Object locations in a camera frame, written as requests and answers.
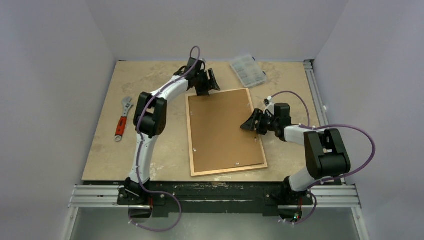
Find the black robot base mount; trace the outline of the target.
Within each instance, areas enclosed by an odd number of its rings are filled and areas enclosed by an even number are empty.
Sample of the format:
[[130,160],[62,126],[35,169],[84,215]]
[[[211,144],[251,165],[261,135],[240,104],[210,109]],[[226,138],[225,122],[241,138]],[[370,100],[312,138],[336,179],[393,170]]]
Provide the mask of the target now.
[[127,179],[117,204],[136,218],[165,218],[170,213],[261,214],[297,220],[314,204],[310,193],[294,192],[284,182],[148,181]]

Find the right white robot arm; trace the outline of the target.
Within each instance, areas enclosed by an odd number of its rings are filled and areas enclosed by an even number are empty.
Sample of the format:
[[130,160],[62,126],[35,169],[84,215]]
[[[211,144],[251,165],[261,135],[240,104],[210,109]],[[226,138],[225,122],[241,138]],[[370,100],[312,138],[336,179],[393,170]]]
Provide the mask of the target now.
[[341,133],[336,128],[308,129],[292,124],[291,107],[287,103],[276,103],[273,111],[254,109],[252,115],[240,128],[259,135],[274,133],[287,143],[304,147],[306,166],[283,182],[280,196],[288,204],[300,198],[301,192],[318,180],[339,177],[351,170],[351,162]]

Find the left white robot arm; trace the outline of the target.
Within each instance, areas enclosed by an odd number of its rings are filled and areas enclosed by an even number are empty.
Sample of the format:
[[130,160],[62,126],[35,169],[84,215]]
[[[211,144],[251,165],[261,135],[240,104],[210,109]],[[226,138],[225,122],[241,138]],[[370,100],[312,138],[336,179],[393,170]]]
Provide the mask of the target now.
[[177,70],[163,86],[138,97],[133,123],[136,130],[136,150],[128,178],[124,183],[123,197],[138,205],[146,203],[150,191],[150,165],[155,144],[167,124],[168,103],[194,88],[197,96],[209,96],[220,91],[214,72],[206,69],[203,59],[190,57],[187,65]]

